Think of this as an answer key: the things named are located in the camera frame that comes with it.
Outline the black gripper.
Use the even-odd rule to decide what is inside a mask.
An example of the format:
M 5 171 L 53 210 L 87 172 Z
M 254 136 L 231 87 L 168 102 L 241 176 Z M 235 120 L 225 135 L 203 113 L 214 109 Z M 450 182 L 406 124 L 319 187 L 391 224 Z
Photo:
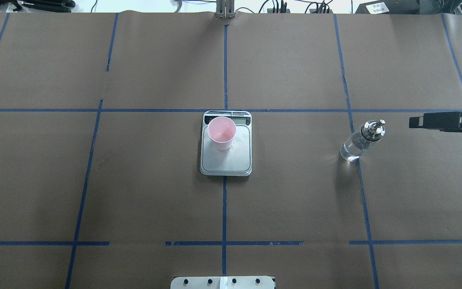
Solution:
M 424 113 L 421 117 L 410 117 L 409 128 L 462 132 L 462 112 Z

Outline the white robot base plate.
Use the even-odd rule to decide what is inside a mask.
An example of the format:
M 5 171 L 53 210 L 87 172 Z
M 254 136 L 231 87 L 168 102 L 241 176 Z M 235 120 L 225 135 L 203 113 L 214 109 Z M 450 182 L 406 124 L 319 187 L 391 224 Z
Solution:
M 270 276 L 202 276 L 175 277 L 171 289 L 275 289 Z

